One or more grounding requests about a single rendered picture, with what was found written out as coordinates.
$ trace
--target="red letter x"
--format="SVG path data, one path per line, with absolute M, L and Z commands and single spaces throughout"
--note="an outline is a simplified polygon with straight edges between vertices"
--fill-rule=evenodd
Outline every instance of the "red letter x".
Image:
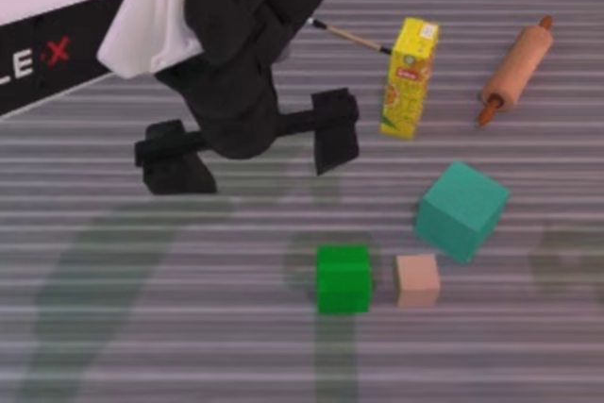
M 67 47 L 68 42 L 69 37 L 63 37 L 59 44 L 56 44 L 55 42 L 48 42 L 48 47 L 51 51 L 53 51 L 53 57 L 48 62 L 48 66 L 55 66 L 55 63 L 57 63 L 59 59 L 69 60 L 69 56 L 65 51 L 65 47 Z

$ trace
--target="black panel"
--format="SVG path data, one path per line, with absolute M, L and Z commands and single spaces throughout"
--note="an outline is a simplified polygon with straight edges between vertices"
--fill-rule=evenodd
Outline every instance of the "black panel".
M 123 1 L 87 0 L 0 26 L 0 116 L 107 74 L 96 54 Z

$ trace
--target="wooden stick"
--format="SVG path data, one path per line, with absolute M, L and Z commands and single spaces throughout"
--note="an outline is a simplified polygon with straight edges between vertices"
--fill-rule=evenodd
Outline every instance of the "wooden stick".
M 357 35 L 353 35 L 352 33 L 346 32 L 345 30 L 342 30 L 338 27 L 334 27 L 333 25 L 327 25 L 324 22 L 319 21 L 317 19 L 310 18 L 309 24 L 315 28 L 327 30 L 327 31 L 333 33 L 334 35 L 337 35 L 338 37 L 344 38 L 351 42 L 355 42 L 356 44 L 360 44 L 361 46 L 369 47 L 370 49 L 381 52 L 382 54 L 386 54 L 389 56 L 392 54 L 392 49 L 384 47 L 377 42 L 370 42 L 369 40 L 366 40 L 365 38 L 361 38 Z

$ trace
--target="block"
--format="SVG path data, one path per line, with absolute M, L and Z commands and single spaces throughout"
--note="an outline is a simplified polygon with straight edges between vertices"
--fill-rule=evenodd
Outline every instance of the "block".
M 371 264 L 365 245 L 321 245 L 316 254 L 317 311 L 352 314 L 369 311 Z
M 469 262 L 495 229 L 510 191 L 463 162 L 453 162 L 422 198 L 415 234 L 451 259 Z
M 394 285 L 399 307 L 435 304 L 441 292 L 436 257 L 431 254 L 396 257 Z

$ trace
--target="yellow juice box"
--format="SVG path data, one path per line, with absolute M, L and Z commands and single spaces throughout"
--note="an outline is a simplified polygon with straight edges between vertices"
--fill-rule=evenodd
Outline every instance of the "yellow juice box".
M 390 57 L 380 130 L 412 140 L 424 110 L 439 26 L 407 18 Z

